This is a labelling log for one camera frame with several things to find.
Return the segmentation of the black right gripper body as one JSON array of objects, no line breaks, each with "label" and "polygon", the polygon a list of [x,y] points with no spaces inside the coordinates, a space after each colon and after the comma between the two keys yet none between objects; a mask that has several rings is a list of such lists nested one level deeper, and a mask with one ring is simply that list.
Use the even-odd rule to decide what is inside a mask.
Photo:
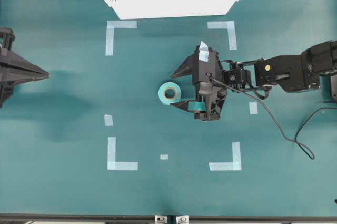
[{"label": "black right gripper body", "polygon": [[193,55],[192,83],[195,88],[194,101],[204,102],[204,97],[199,94],[201,82],[211,82],[213,84],[211,119],[206,119],[206,111],[195,113],[194,118],[203,121],[217,121],[221,118],[221,111],[227,98],[227,89],[219,84],[219,82],[223,81],[224,72],[219,60],[219,54],[206,45],[198,45]]}]

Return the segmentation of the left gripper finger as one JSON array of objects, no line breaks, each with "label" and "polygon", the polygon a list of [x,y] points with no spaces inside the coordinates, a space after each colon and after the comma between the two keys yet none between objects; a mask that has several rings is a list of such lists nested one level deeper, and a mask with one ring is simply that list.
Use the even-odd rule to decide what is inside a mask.
[{"label": "left gripper finger", "polygon": [[48,72],[13,51],[9,51],[7,56],[4,56],[4,61],[8,62],[9,66],[5,73],[5,80],[13,86],[49,78]]}]

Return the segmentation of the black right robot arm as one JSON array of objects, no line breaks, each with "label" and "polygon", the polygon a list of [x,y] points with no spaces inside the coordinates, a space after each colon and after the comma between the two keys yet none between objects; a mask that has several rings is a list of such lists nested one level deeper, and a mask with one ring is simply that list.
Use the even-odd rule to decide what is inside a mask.
[{"label": "black right robot arm", "polygon": [[171,75],[172,78],[190,75],[195,98],[171,105],[193,113],[195,119],[212,121],[220,119],[228,89],[253,92],[260,100],[268,98],[275,85],[287,93],[317,90],[321,77],[336,74],[336,41],[312,46],[299,55],[227,63],[226,70],[216,50],[205,43],[198,45]]}]

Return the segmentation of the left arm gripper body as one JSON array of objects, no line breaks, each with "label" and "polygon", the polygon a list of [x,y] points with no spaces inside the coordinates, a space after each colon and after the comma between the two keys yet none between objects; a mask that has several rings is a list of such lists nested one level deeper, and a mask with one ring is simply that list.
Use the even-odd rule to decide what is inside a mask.
[{"label": "left arm gripper body", "polygon": [[12,83],[5,80],[6,70],[9,69],[8,62],[4,61],[4,56],[12,48],[13,41],[15,40],[14,32],[11,28],[1,27],[1,108],[3,103],[7,101],[14,92]]}]

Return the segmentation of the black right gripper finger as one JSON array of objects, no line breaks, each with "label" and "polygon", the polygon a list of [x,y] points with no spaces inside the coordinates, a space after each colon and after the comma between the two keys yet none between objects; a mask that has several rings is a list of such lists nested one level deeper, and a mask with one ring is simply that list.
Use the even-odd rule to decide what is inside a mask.
[{"label": "black right gripper finger", "polygon": [[194,55],[188,56],[184,62],[171,74],[171,78],[178,78],[193,74]]},{"label": "black right gripper finger", "polygon": [[183,111],[190,113],[202,113],[206,111],[206,105],[204,102],[184,100],[176,103],[171,103],[170,106],[179,108]]}]

